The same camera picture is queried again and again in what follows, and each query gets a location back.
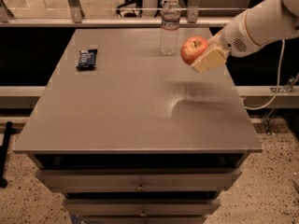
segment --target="floor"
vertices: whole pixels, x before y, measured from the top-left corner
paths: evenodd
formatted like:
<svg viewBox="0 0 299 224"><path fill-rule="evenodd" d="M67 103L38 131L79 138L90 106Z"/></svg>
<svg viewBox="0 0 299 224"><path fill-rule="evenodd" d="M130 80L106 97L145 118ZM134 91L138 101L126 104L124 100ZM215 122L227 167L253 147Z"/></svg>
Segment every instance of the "floor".
<svg viewBox="0 0 299 224"><path fill-rule="evenodd" d="M27 118L1 117L0 131L8 120L20 130ZM292 182L299 181L298 136L283 117L272 119L272 135L265 133L261 119L251 121L263 152L251 154L243 163L242 176L221 194L221 207L205 224L299 224L299 193ZM18 136L11 137L7 154L8 186L0 189L0 223L70 224L62 206L64 197L35 178L36 167L28 157L11 151Z"/></svg>

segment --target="white cable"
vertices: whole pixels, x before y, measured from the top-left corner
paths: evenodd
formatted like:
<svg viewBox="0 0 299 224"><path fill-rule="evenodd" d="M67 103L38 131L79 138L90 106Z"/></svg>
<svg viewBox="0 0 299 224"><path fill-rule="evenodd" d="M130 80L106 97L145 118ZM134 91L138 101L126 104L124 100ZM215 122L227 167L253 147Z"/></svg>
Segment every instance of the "white cable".
<svg viewBox="0 0 299 224"><path fill-rule="evenodd" d="M282 46L281 46L281 52L280 52L280 58L279 58L279 64L278 64L278 82L277 82L277 86L275 89L275 93L272 97L272 99L265 105L259 106L259 107L247 107L244 105L244 107L248 110L258 110L258 109L262 109L262 108L266 108L267 106L269 106L277 97L278 94L278 87L279 87L279 82L280 82L280 69L281 69L281 64L282 64L282 58L283 58L283 54L284 54L284 47L285 47L285 40L282 39Z"/></svg>

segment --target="drawer knob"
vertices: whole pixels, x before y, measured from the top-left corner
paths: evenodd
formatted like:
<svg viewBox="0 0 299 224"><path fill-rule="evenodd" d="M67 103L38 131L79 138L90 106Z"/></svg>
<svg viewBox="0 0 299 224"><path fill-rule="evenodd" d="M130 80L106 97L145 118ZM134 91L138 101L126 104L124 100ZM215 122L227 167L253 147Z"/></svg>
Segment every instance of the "drawer knob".
<svg viewBox="0 0 299 224"><path fill-rule="evenodd" d="M139 214L139 216L140 217L147 217L148 214L144 210L142 210L142 212Z"/></svg>
<svg viewBox="0 0 299 224"><path fill-rule="evenodd" d="M139 182L139 186L136 188L136 191L141 192L141 191L145 191L145 190L146 190L146 188L143 187L142 182Z"/></svg>

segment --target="drawer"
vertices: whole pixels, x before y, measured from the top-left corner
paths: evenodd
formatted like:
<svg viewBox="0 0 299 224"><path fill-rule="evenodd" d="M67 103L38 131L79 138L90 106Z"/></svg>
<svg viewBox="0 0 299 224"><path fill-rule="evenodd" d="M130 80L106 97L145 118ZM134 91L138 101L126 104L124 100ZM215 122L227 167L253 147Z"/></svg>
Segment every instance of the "drawer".
<svg viewBox="0 0 299 224"><path fill-rule="evenodd" d="M105 217L179 217L213 214L218 200L183 199L102 199L64 200L64 207L73 215Z"/></svg>
<svg viewBox="0 0 299 224"><path fill-rule="evenodd" d="M123 217L83 216L82 220L99 224L203 224L206 217Z"/></svg>
<svg viewBox="0 0 299 224"><path fill-rule="evenodd" d="M239 169L40 170L36 177L53 192L221 191Z"/></svg>

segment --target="gray tabletop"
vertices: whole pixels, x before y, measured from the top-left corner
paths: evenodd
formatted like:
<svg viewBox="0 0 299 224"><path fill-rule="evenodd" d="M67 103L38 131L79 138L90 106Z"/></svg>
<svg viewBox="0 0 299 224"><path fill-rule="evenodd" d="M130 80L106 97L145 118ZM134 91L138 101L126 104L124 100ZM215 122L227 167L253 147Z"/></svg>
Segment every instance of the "gray tabletop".
<svg viewBox="0 0 299 224"><path fill-rule="evenodd" d="M14 151L27 154L236 153L262 149L225 66L198 74L160 54L160 29L76 30ZM78 72L79 51L97 69Z"/></svg>

